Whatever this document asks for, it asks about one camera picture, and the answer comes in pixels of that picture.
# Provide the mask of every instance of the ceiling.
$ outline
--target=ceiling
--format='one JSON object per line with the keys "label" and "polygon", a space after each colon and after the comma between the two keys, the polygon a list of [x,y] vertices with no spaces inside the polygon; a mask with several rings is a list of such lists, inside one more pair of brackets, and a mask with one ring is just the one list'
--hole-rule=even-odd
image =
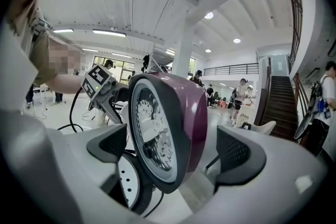
{"label": "ceiling", "polygon": [[[181,22],[200,0],[39,0],[47,21],[74,44],[116,50],[142,58],[156,48],[160,63],[169,61],[166,48],[175,49]],[[228,0],[212,11],[212,19],[195,26],[193,56],[218,57],[228,51],[286,44],[292,39],[290,0]],[[93,28],[113,28],[126,38],[98,35]],[[240,38],[241,43],[233,43]]]}

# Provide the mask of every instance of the window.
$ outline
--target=window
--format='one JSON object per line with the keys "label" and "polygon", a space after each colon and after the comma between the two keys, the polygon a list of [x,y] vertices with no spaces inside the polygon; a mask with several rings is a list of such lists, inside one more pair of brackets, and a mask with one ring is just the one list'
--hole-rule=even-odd
{"label": "window", "polygon": [[[98,57],[95,56],[93,60],[94,65],[104,65],[107,60],[110,58]],[[112,73],[112,76],[120,83],[128,84],[127,78],[132,71],[134,70],[134,64],[131,62],[125,62],[115,59],[110,59],[113,61],[114,68],[109,71]]]}
{"label": "window", "polygon": [[195,72],[195,64],[196,64],[196,59],[190,58],[189,62],[189,73],[194,73]]}

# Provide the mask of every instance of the wooden stairs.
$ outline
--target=wooden stairs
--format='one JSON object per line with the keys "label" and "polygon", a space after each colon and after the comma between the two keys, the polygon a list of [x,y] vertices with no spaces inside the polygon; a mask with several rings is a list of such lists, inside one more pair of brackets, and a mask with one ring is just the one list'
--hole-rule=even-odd
{"label": "wooden stairs", "polygon": [[288,77],[272,76],[270,93],[261,124],[276,121],[270,135],[295,141],[298,115],[292,84]]}

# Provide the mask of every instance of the robotic arm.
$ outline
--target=robotic arm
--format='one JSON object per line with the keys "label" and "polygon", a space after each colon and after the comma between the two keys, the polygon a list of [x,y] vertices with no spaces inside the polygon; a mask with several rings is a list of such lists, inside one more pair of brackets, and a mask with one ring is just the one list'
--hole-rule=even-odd
{"label": "robotic arm", "polygon": [[112,122],[122,123],[114,103],[128,101],[129,89],[126,84],[118,83],[105,67],[96,65],[85,74],[82,88],[95,108],[106,113]]}

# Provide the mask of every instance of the black shorts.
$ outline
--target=black shorts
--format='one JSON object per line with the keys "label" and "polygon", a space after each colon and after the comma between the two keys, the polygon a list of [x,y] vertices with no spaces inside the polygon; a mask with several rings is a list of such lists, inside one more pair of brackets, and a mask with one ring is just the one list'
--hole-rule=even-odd
{"label": "black shorts", "polygon": [[241,107],[241,105],[242,105],[242,102],[241,102],[241,101],[237,101],[237,100],[235,100],[235,110],[239,110],[240,107]]}

